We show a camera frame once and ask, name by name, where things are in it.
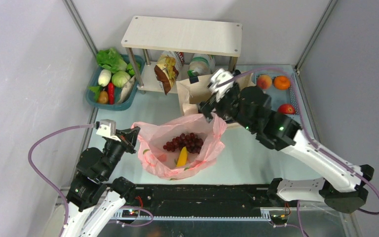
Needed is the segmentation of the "yellow banana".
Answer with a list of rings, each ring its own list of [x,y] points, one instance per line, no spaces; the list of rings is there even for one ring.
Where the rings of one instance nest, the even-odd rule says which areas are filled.
[[[178,160],[176,162],[176,167],[182,167],[186,165],[188,159],[188,150],[187,147],[183,147],[179,154]]]

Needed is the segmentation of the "dark red grape bunch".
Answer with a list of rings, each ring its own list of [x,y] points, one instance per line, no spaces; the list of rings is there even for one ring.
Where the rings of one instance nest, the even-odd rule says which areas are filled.
[[[174,152],[186,148],[191,154],[199,154],[204,144],[204,140],[196,133],[181,133],[163,145],[163,149]]]

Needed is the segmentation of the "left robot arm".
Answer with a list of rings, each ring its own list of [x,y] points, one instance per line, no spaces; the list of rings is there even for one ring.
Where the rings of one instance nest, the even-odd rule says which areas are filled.
[[[76,166],[77,172],[66,200],[67,223],[63,237],[96,237],[113,215],[135,199],[136,185],[124,177],[109,180],[125,153],[135,154],[140,128],[118,130],[100,124],[97,133],[106,143],[102,150],[87,148]]]

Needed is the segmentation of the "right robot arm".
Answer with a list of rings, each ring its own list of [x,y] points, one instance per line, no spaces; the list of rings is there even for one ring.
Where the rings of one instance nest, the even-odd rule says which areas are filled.
[[[267,190],[275,202],[305,200],[323,202],[341,213],[362,210],[367,201],[369,181],[374,169],[370,165],[352,165],[335,161],[330,153],[316,148],[301,125],[271,108],[271,97],[256,86],[240,88],[237,84],[221,88],[208,85],[211,97],[200,103],[207,120],[213,114],[230,117],[253,134],[270,150],[290,155],[320,175],[311,180],[274,178]]]

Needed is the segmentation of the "pink plastic grocery bag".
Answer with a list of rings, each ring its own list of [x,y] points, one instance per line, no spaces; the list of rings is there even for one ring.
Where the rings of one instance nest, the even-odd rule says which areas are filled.
[[[221,137],[227,129],[226,122],[217,115],[207,122],[202,114],[176,118],[162,125],[135,122],[139,127],[137,152],[142,167],[148,173],[165,180],[181,180],[196,175],[216,163],[225,148]],[[189,154],[184,166],[176,165],[180,150],[168,152],[163,146],[182,133],[194,133],[203,140],[198,154]]]

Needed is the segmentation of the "beige canvas tote bag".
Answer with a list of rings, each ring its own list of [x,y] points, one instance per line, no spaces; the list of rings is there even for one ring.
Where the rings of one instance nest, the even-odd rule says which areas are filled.
[[[249,74],[235,81],[239,84],[241,90],[249,86],[256,86],[251,80],[252,75]],[[202,101],[207,101],[211,97],[211,91],[208,89],[211,76],[212,74],[197,76],[176,82],[181,115],[187,116],[199,113],[198,104]],[[228,129],[240,127],[238,123],[229,119],[225,121]]]

